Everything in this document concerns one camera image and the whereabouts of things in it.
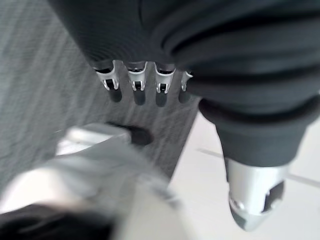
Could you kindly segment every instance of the black sleeve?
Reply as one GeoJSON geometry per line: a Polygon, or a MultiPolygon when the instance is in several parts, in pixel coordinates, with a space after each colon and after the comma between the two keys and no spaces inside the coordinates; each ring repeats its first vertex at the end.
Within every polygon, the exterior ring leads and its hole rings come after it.
{"type": "Polygon", "coordinates": [[[0,214],[1,240],[106,240],[109,224],[93,224],[94,217],[29,205],[0,214]]]}

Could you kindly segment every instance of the robotic hand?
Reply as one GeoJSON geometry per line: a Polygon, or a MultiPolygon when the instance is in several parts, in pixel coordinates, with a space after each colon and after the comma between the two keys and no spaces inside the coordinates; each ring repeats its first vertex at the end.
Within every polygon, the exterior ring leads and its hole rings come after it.
{"type": "Polygon", "coordinates": [[[180,102],[202,97],[199,110],[216,125],[235,222],[250,231],[273,212],[320,114],[319,1],[48,1],[115,102],[112,60],[125,62],[139,105],[146,61],[157,63],[160,107],[183,71],[180,102]]]}

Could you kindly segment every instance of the dark gray fabric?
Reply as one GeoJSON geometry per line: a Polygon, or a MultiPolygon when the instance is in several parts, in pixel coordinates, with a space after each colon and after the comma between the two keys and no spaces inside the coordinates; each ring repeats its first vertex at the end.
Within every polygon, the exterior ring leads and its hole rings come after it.
{"type": "Polygon", "coordinates": [[[93,122],[148,128],[154,142],[141,150],[171,176],[197,100],[178,102],[176,74],[167,106],[157,107],[149,64],[146,104],[137,106],[124,66],[117,66],[123,99],[113,103],[46,1],[0,1],[0,190],[15,174],[51,158],[68,127],[93,122]]]}

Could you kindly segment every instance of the floor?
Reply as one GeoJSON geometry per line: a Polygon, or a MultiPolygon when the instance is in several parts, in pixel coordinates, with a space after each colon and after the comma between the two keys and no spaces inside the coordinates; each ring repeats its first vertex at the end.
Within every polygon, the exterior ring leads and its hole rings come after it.
{"type": "Polygon", "coordinates": [[[234,222],[228,203],[229,186],[215,126],[198,113],[171,181],[197,239],[319,240],[320,119],[303,137],[285,183],[284,199],[256,231],[234,222]]]}
{"type": "Polygon", "coordinates": [[[0,33],[0,191],[17,173],[50,159],[67,128],[93,122],[149,129],[154,141],[141,151],[172,175],[198,102],[178,102],[181,73],[159,108],[149,64],[147,102],[137,106],[117,62],[124,97],[113,103],[46,1],[1,0],[0,33]]]}

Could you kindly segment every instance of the silver robotic hand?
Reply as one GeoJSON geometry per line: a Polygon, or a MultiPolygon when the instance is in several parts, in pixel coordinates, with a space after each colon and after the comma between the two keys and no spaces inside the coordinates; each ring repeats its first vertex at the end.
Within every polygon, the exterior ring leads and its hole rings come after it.
{"type": "Polygon", "coordinates": [[[0,211],[44,204],[98,213],[115,226],[114,240],[191,239],[168,179],[130,143],[123,128],[95,123],[71,128],[55,158],[13,180],[0,211]]]}

